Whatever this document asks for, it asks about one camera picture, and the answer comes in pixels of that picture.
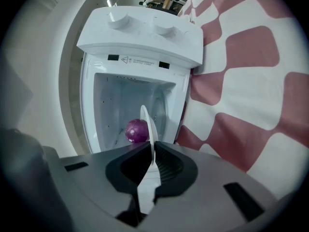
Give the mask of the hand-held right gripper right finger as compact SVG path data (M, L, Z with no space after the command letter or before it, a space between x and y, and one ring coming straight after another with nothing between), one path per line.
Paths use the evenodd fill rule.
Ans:
M154 228L237 228L277 201L220 157L162 142L156 154L163 183L155 193Z

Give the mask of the white microwave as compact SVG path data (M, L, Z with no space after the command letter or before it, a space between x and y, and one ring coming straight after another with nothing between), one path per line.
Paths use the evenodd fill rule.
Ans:
M152 89L166 99L163 142L173 143L190 71L203 61L202 29L188 18L138 6L102 7L77 42L84 52L80 102L91 153L129 144L127 124L140 117Z

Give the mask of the purple eggplant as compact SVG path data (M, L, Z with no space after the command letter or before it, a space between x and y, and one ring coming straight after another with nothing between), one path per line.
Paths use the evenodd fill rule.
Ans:
M133 143L144 143L149 139L148 124L143 119L130 121L125 130L126 139Z

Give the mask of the pink white checkered tablecloth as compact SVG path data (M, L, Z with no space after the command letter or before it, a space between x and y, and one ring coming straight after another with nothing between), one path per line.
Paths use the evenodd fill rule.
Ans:
M225 159L277 199L309 169L309 40L283 0L187 0L203 31L175 142Z

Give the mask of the white round plate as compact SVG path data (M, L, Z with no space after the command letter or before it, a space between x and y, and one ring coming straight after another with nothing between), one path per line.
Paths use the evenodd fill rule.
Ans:
M151 164L142 179L141 183L138 185L138 200L140 211L143 214L149 214L154 208L154 197L155 189L161 185L160 174L157 164L155 163L155 142L158 141L158 134L155 124L148 114L145 105L140 108L140 119L147 122L149 141L151 144Z

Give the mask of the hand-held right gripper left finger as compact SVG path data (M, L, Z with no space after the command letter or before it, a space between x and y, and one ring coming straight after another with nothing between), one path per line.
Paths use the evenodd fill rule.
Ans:
M99 208L132 227L142 221L138 185L152 162L149 142L60 161L77 186Z

